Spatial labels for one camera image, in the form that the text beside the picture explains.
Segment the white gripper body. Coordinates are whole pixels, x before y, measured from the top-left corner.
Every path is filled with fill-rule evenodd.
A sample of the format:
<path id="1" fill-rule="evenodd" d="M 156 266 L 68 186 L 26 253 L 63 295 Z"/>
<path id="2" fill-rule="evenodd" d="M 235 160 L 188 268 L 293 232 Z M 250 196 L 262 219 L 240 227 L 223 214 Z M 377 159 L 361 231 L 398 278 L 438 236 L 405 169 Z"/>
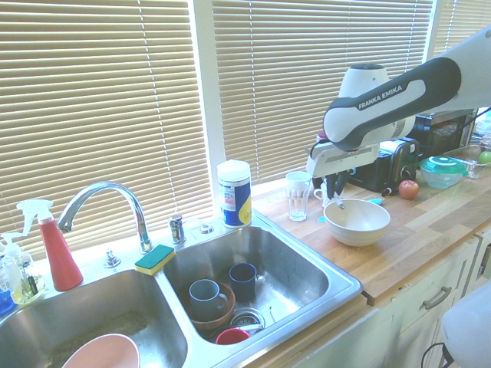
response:
<path id="1" fill-rule="evenodd" d="M 319 140 L 311 149 L 306 149 L 305 170 L 312 177 L 319 178 L 365 166 L 376 160 L 379 148 L 380 144 L 376 143 L 355 151 L 343 151 L 327 140 Z"/>

